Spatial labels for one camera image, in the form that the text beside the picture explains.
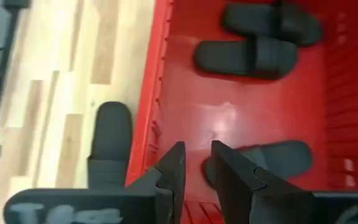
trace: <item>slide sandal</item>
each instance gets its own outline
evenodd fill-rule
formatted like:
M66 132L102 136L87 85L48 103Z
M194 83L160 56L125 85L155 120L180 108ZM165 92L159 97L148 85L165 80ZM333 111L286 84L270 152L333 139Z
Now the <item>slide sandal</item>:
M132 147L132 117L126 105L107 102L96 115L91 155L90 189L124 187Z
M311 46L323 36L315 16L285 1L272 5L229 4L223 13L223 26L239 35L265 35L299 46Z
M309 146L298 140L243 147L238 150L258 166L287 179L306 172L312 165ZM210 157L203 165L204 176L210 186L214 186L214 171Z
M270 37L241 41L202 41L195 63L206 72L275 80L290 72L298 60L295 44Z

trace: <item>wooden floor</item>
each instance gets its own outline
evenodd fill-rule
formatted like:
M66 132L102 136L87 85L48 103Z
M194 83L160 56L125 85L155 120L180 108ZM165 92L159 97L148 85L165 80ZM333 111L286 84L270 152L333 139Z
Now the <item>wooden floor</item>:
M33 0L20 14L0 104L0 223L34 187L86 187L99 105L137 113L154 0Z

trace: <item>red plastic tray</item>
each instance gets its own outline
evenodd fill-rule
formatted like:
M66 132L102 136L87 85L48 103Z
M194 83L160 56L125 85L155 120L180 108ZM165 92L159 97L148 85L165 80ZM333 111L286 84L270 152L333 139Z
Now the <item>red plastic tray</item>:
M198 42L241 39L219 24L230 2L156 0L127 184L185 141L183 221L222 222L216 192L201 172L211 141L236 148L299 139L312 148L313 166L290 182L358 190L358 1L297 1L320 18L324 41L300 49L295 69L275 82L195 68Z

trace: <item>red plastic container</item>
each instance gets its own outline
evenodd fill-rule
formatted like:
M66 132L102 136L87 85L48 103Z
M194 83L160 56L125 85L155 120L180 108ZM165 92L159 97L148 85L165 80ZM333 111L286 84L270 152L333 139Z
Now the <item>red plastic container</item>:
M299 139L312 148L313 166L290 182L358 190L358 1L297 1L324 24L324 40L300 49L295 69L275 82L195 68L198 42L241 39L219 24L230 2L156 0L127 184L185 141L182 222L223 223L216 192L201 172L211 141L236 148Z

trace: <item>red crate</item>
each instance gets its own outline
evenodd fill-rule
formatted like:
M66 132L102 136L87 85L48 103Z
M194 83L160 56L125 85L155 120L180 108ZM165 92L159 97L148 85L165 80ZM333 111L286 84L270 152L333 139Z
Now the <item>red crate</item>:
M322 21L324 40L300 49L295 69L275 82L195 68L198 42L241 39L219 23L230 2L156 0L127 184L185 141L182 221L223 223L216 192L201 172L211 141L236 148L299 139L312 148L313 166L290 182L358 190L358 1L297 1Z

